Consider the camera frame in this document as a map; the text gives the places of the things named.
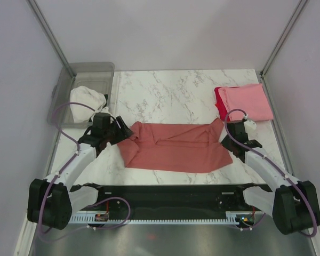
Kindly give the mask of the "salmon red t-shirt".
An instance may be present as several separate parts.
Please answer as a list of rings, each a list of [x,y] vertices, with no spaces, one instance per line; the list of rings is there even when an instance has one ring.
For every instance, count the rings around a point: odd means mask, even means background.
[[[156,124],[135,122],[133,135],[118,143],[127,168],[209,173],[232,164],[219,141],[223,122]]]

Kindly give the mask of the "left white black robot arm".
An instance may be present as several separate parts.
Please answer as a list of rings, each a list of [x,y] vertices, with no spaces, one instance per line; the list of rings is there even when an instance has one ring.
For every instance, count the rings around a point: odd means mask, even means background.
[[[97,113],[91,126],[74,140],[74,152],[55,173],[34,179],[29,186],[27,219],[58,230],[64,229],[73,214],[90,207],[100,210],[106,205],[101,185],[76,185],[82,172],[98,158],[107,144],[128,139],[133,132],[121,116]]]

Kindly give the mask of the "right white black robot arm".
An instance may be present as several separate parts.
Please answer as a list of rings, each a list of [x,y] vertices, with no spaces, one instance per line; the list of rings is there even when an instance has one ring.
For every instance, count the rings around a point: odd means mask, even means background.
[[[315,186],[300,181],[281,169],[256,140],[249,140],[246,120],[225,123],[226,136],[221,144],[235,157],[253,169],[269,186],[247,183],[236,188],[234,205],[240,210],[249,206],[272,217],[277,229],[284,235],[299,232],[315,237],[320,226],[320,209]]]

